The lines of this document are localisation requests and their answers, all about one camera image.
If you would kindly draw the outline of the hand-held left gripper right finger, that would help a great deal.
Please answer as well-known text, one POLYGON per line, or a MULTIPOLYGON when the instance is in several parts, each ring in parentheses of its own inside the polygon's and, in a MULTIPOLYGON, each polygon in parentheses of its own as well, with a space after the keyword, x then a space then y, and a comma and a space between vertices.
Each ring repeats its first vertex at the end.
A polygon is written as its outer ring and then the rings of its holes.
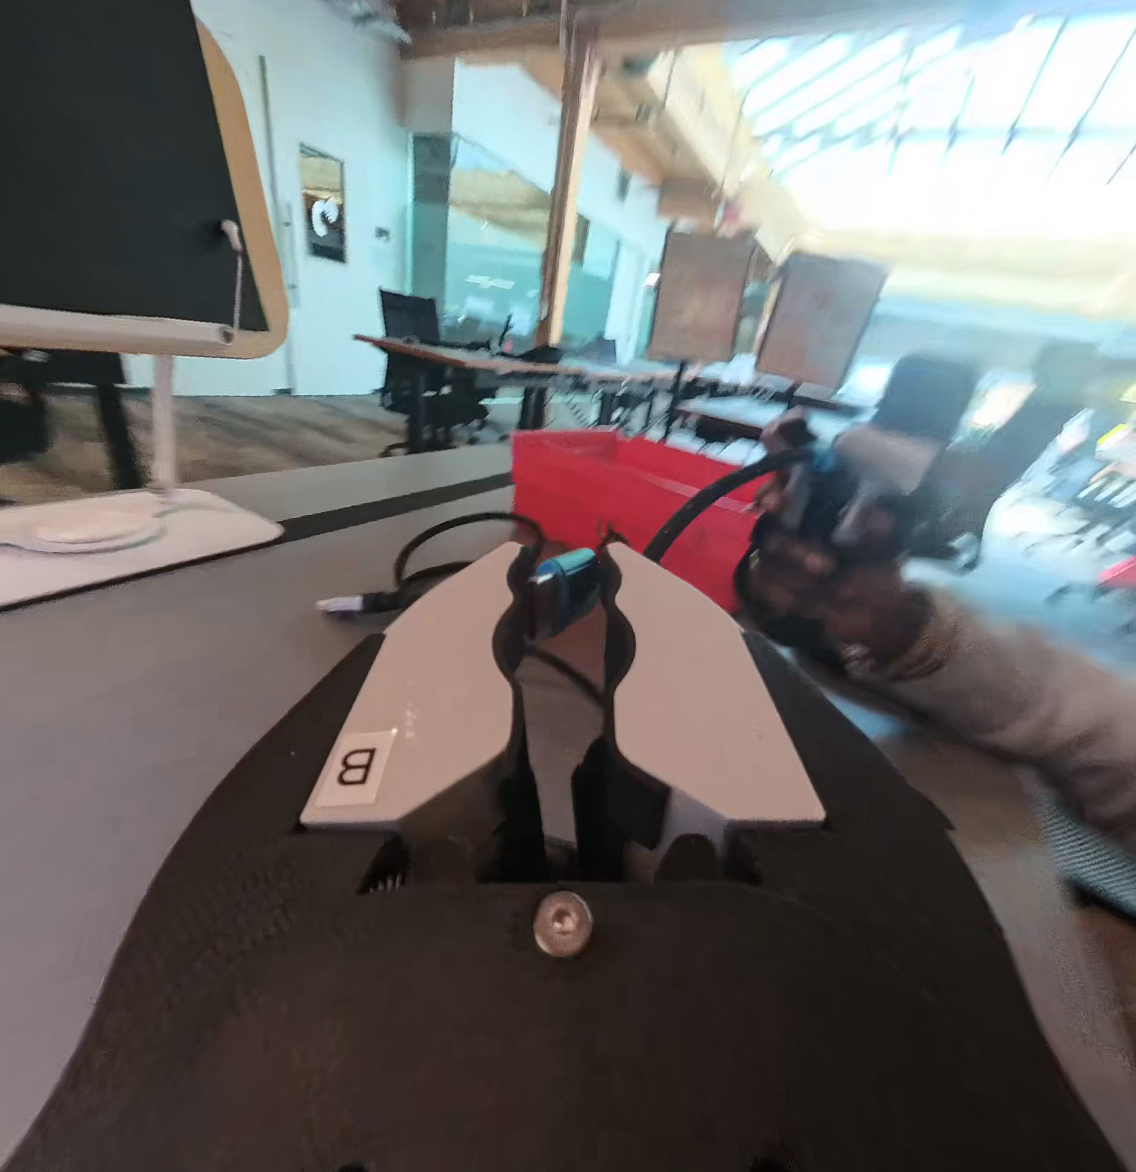
POLYGON ((818 828, 825 810, 751 656, 698 589, 613 544, 632 662, 613 690, 614 748, 668 790, 664 829, 818 828))

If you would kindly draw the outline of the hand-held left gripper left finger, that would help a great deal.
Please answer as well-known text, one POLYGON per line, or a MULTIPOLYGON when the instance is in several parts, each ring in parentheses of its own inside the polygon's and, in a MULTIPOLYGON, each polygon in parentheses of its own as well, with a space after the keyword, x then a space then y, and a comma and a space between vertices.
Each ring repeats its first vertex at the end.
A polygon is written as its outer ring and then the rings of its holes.
POLYGON ((306 830, 497 833, 524 739, 521 637, 502 543, 393 620, 298 822, 306 830))

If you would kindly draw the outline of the black cable with blue connector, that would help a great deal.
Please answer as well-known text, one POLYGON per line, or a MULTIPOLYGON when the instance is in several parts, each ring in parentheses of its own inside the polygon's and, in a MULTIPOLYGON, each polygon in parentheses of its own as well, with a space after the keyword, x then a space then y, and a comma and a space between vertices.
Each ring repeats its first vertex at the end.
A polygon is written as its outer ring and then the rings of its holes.
POLYGON ((393 586, 385 592, 319 600, 320 614, 332 619, 397 616, 409 609, 429 587, 470 567, 470 562, 431 565, 409 571, 413 554, 440 535, 482 524, 508 524, 524 540, 520 543, 533 566, 520 586, 523 659, 532 659, 555 671, 596 708, 604 706, 602 689, 579 668, 546 650, 546 643, 587 616, 600 604, 602 583, 600 556, 591 548, 574 548, 544 555, 546 535, 536 520, 512 510, 479 510, 444 520, 410 537, 393 563, 393 586))

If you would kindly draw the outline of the person's right hand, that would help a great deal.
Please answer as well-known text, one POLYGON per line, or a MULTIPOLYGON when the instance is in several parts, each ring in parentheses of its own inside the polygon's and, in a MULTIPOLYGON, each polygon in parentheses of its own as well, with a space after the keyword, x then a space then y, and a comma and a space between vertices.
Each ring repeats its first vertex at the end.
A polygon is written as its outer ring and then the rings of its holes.
POLYGON ((895 562, 840 565, 832 550, 783 531, 748 555, 745 587, 752 616, 770 631, 881 668, 914 652, 935 612, 895 562))

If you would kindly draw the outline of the handwritten whiteboard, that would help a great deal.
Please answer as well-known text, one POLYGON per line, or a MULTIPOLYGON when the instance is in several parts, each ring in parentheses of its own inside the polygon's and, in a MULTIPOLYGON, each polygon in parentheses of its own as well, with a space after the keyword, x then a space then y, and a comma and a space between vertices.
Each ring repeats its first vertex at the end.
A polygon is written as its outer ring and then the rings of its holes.
POLYGON ((663 244, 645 355, 656 362, 733 359, 755 236, 671 230, 663 244))
POLYGON ((889 276, 881 263, 791 253, 770 281, 755 370, 836 392, 843 385, 889 276))

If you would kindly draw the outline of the red plastic bin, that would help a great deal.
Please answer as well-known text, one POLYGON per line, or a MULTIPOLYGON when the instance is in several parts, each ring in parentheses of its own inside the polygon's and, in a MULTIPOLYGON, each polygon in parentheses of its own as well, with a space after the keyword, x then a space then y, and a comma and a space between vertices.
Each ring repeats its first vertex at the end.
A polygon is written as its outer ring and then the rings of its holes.
MULTIPOLYGON (((596 548, 609 532, 643 551, 698 490, 732 465, 610 429, 514 432, 514 512, 548 542, 596 548)), ((663 567, 727 612, 736 609, 735 570, 749 543, 755 485, 710 505, 663 556, 663 567)))

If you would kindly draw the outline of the white tablet stand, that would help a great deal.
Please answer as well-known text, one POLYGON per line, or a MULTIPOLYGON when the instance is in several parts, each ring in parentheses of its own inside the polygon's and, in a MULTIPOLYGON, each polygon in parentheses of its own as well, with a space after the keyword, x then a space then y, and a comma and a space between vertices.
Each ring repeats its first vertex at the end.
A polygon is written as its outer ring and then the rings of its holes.
POLYGON ((194 565, 224 554, 262 548, 283 535, 281 524, 182 486, 174 394, 177 358, 252 359, 266 336, 240 326, 242 282, 247 273, 269 326, 273 348, 282 346, 288 305, 270 219, 221 223, 236 261, 234 315, 227 324, 96 316, 0 304, 0 347, 66 348, 144 355, 151 359, 150 482, 39 505, 0 506, 0 610, 146 574, 194 565))

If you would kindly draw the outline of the wooden office desk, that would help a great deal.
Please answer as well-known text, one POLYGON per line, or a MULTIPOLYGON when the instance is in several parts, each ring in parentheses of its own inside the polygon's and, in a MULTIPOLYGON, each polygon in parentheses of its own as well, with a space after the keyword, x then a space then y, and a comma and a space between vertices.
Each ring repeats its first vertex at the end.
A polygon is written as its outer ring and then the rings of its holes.
POLYGON ((389 455, 416 455, 456 447, 455 432, 493 427, 489 402, 501 389, 521 390, 513 431, 543 431, 563 408, 564 427, 618 427, 637 411, 640 429, 652 423, 654 400, 664 393, 674 411, 685 365, 666 370, 610 369, 594 363, 496 354, 487 348, 425 344, 355 334, 387 357, 383 405, 406 420, 405 438, 389 455))

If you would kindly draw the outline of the black office chair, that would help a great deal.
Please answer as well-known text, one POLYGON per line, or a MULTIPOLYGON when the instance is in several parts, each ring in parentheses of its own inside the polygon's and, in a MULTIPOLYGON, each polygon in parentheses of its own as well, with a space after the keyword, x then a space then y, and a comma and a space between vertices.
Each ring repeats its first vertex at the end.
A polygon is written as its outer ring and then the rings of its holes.
MULTIPOLYGON (((442 347, 437 305, 432 299, 381 290, 383 335, 387 339, 442 347)), ((470 428, 470 443, 487 423, 487 400, 497 385, 482 371, 440 362, 386 354, 381 407, 406 421, 405 439, 387 444, 382 458, 417 455, 458 447, 455 431, 470 428)))

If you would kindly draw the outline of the wooden post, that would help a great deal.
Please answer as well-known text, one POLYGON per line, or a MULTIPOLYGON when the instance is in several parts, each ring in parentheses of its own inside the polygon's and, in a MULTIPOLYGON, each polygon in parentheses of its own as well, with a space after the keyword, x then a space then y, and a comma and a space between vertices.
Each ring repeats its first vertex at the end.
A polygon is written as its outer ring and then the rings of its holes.
POLYGON ((563 334, 566 292, 575 250, 578 193, 604 70, 598 18, 589 15, 575 3, 563 3, 560 49, 563 77, 558 157, 546 224, 535 330, 539 347, 558 346, 563 334))

